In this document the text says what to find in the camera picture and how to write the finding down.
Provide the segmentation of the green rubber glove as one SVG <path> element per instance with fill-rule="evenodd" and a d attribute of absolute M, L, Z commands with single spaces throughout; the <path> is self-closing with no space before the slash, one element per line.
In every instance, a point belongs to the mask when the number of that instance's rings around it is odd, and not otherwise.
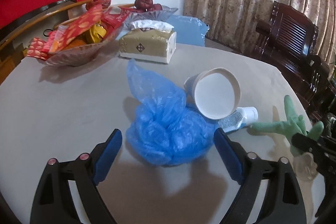
<path fill-rule="evenodd" d="M 284 109 L 286 121 L 277 122 L 255 122 L 251 128 L 259 133 L 275 133 L 281 134 L 286 137 L 287 141 L 291 144 L 290 151 L 294 156 L 293 170 L 300 180 L 312 181 L 318 175 L 317 164 L 313 160 L 311 152 L 303 152 L 292 145 L 292 137 L 295 134 L 300 134 L 309 139 L 317 141 L 321 136 L 324 125 L 322 121 L 317 122 L 310 131 L 306 131 L 305 121 L 302 115 L 297 115 L 293 101 L 289 95 L 284 97 Z"/>

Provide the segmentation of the white blue tube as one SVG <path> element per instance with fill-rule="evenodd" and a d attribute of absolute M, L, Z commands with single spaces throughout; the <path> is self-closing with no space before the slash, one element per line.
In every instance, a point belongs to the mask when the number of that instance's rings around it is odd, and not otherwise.
<path fill-rule="evenodd" d="M 226 133 L 237 131 L 258 121 L 259 114 L 255 107 L 238 107 L 229 116 L 218 120 L 219 127 Z"/>

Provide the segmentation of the blue white paper cup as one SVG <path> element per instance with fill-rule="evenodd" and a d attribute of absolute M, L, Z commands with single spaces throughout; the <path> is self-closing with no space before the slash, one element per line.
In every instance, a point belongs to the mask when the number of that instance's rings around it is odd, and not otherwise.
<path fill-rule="evenodd" d="M 236 77 L 227 69 L 214 68 L 185 80 L 184 89 L 206 118 L 220 120 L 231 115 L 240 102 Z"/>

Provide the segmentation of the blue plastic bag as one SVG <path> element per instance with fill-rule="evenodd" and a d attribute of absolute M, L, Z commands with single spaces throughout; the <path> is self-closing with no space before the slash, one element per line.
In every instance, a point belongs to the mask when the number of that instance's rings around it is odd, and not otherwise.
<path fill-rule="evenodd" d="M 126 131 L 132 149 L 157 166 L 174 166 L 203 157 L 212 147 L 216 123 L 187 103 L 186 92 L 162 75 L 131 59 L 126 69 L 133 97 L 139 102 Z"/>

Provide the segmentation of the glass snack bowl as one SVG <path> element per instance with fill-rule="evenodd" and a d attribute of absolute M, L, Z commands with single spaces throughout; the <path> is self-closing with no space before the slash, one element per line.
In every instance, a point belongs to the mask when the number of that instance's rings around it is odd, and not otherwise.
<path fill-rule="evenodd" d="M 69 66 L 69 67 L 79 67 L 88 62 L 94 60 L 98 55 L 99 51 L 107 46 L 119 36 L 122 31 L 122 26 L 112 31 L 106 39 L 100 43 L 87 44 L 85 46 L 78 46 L 71 48 L 69 50 L 60 51 L 55 53 L 47 60 L 37 59 L 37 61 L 43 65 L 47 66 Z"/>

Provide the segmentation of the blue covered stool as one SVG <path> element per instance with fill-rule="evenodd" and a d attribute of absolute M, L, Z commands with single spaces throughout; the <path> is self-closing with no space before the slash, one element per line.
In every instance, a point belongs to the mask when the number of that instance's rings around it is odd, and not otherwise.
<path fill-rule="evenodd" d="M 167 23 L 174 27 L 177 33 L 177 43 L 205 47 L 205 37 L 209 25 L 198 18 L 183 15 L 172 15 Z"/>

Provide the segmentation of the red snack packets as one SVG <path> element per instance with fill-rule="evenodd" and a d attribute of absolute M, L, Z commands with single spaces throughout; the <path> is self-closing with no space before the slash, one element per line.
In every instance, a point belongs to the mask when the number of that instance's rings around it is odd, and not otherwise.
<path fill-rule="evenodd" d="M 96 5 L 70 24 L 58 26 L 47 40 L 33 38 L 26 50 L 26 56 L 47 60 L 60 51 L 100 43 L 112 31 L 121 27 L 131 12 L 133 9 L 126 6 L 103 9 L 101 5 Z"/>

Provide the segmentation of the gold white tissue box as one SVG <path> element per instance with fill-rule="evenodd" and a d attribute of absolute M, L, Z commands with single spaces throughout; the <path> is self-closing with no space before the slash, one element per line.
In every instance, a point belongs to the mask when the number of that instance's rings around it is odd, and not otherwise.
<path fill-rule="evenodd" d="M 170 62 L 177 44 L 174 26 L 143 19 L 131 22 L 129 28 L 130 31 L 119 39 L 121 57 L 162 64 Z"/>

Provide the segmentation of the red ornament basket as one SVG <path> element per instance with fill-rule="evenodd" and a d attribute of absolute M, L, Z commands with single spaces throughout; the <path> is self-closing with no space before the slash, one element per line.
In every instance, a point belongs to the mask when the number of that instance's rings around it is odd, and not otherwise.
<path fill-rule="evenodd" d="M 85 8 L 86 10 L 90 10 L 92 7 L 95 7 L 96 5 L 101 5 L 103 9 L 107 9 L 112 0 L 90 0 L 88 3 L 86 3 Z"/>

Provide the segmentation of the glass fruit bowl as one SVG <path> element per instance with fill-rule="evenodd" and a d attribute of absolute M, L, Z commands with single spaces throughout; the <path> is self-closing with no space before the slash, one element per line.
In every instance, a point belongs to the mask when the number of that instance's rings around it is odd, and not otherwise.
<path fill-rule="evenodd" d="M 175 14 L 178 8 L 170 8 L 168 6 L 163 6 L 163 10 L 147 11 L 142 13 L 131 12 L 129 16 L 123 22 L 123 28 L 130 29 L 131 22 L 136 20 L 156 20 L 161 22 L 166 22 L 169 17 Z"/>

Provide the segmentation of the red apples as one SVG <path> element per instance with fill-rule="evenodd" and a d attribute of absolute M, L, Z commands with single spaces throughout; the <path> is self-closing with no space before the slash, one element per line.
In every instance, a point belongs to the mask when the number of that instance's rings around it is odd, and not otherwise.
<path fill-rule="evenodd" d="M 163 10 L 159 3 L 154 4 L 153 0 L 135 0 L 134 6 L 141 11 L 160 11 Z"/>

